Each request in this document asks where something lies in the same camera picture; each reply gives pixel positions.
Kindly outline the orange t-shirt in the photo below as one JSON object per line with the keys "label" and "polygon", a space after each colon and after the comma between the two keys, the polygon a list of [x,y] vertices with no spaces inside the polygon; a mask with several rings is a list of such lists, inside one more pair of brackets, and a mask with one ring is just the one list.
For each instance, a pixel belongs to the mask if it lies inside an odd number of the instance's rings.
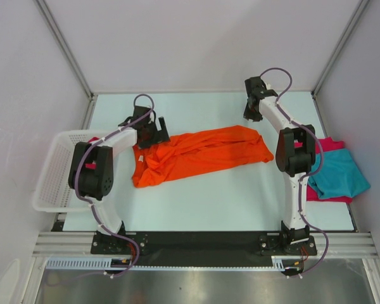
{"label": "orange t-shirt", "polygon": [[262,135],[241,125],[176,135],[150,148],[134,146],[133,151],[136,188],[274,160]]}

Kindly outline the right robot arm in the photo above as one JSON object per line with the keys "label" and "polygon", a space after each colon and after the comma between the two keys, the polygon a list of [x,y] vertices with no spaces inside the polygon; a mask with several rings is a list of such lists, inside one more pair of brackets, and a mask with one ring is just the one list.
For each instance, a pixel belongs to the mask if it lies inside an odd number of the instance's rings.
{"label": "right robot arm", "polygon": [[310,236],[305,206],[308,174],[316,157],[315,128],[296,122],[279,104],[275,90],[261,77],[250,77],[244,84],[247,94],[244,118],[254,122],[266,119],[278,133],[275,163],[283,174],[286,193],[279,246],[283,252],[294,254]]}

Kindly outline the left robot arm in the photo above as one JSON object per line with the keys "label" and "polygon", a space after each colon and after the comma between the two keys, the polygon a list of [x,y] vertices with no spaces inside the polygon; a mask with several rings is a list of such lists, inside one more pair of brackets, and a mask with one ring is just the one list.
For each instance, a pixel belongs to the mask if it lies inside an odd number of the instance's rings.
{"label": "left robot arm", "polygon": [[107,234],[106,247],[114,253],[127,246],[127,237],[119,233],[123,220],[107,198],[114,185],[115,159],[129,148],[145,149],[169,140],[165,119],[151,108],[135,106],[133,115],[117,130],[75,145],[68,185],[79,200],[88,204],[97,230]]}

